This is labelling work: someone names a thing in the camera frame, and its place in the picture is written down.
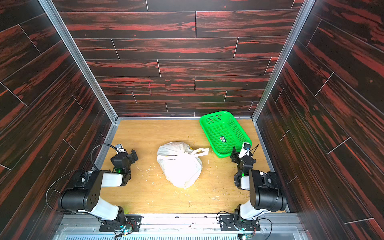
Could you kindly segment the white plastic bag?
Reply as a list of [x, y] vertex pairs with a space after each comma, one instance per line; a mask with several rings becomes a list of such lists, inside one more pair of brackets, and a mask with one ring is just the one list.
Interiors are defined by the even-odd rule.
[[157, 162], [172, 185], [188, 189], [199, 178], [203, 170], [200, 157], [208, 154], [208, 148], [194, 150], [184, 142], [170, 142], [159, 147]]

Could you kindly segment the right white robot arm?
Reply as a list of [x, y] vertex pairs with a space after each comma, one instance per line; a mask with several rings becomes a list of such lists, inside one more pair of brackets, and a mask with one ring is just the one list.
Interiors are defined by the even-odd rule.
[[252, 150], [256, 149], [244, 142], [239, 151], [233, 148], [230, 156], [238, 169], [234, 175], [235, 186], [249, 191], [249, 200], [235, 209], [234, 220], [237, 223], [255, 221], [263, 214], [283, 211], [287, 207], [287, 199], [277, 174], [253, 169], [256, 160]]

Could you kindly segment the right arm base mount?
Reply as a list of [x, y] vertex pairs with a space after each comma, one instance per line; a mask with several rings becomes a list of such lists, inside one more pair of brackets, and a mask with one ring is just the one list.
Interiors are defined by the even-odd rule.
[[241, 218], [239, 210], [235, 210], [234, 213], [219, 211], [216, 215], [216, 220], [219, 222], [222, 232], [238, 231], [239, 240], [250, 240], [256, 235], [256, 232], [261, 230], [257, 220]]

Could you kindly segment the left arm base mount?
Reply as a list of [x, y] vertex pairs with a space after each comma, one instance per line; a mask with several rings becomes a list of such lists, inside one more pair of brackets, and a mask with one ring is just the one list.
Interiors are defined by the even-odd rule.
[[119, 210], [114, 220], [101, 220], [99, 232], [114, 233], [117, 237], [126, 236], [133, 232], [139, 232], [143, 216], [126, 215], [122, 209]]

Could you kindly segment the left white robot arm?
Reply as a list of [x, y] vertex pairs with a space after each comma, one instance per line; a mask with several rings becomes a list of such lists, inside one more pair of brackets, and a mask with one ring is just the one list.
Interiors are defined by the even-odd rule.
[[111, 158], [114, 170], [83, 171], [76, 178], [73, 188], [66, 189], [58, 206], [67, 211], [84, 212], [99, 218], [104, 224], [125, 226], [126, 217], [120, 206], [110, 204], [101, 197], [102, 188], [124, 187], [131, 179], [131, 164], [138, 160], [135, 150], [129, 154], [119, 149]]

